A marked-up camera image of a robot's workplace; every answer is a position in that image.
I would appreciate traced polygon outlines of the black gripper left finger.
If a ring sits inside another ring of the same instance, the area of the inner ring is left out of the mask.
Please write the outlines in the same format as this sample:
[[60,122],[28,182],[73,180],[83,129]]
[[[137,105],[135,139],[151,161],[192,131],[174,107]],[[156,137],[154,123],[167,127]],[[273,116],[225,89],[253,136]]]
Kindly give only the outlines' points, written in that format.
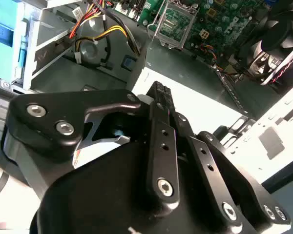
[[171,91],[154,82],[147,104],[126,89],[20,95],[8,108],[8,139],[25,150],[8,157],[20,168],[38,197],[72,170],[77,150],[117,131],[128,143],[112,150],[113,158],[147,158],[143,185],[157,203],[179,202],[179,179]]

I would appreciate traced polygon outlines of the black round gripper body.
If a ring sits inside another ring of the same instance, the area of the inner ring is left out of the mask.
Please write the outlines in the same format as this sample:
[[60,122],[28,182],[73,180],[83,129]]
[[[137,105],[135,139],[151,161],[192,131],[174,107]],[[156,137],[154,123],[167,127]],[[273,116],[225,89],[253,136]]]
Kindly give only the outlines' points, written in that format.
[[[8,139],[4,151],[25,150]],[[112,151],[58,178],[46,191],[32,220],[35,234],[281,234],[289,225],[171,225],[176,204],[157,203],[143,183],[145,156],[113,158]]]

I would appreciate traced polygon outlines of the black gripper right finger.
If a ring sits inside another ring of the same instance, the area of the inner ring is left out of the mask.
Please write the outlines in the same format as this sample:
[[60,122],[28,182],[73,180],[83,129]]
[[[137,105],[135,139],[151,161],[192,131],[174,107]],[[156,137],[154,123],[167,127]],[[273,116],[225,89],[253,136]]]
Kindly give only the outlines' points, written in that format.
[[174,128],[178,196],[171,225],[289,225],[291,219],[272,196],[243,169],[235,167],[208,132],[196,136],[188,120],[169,104]]

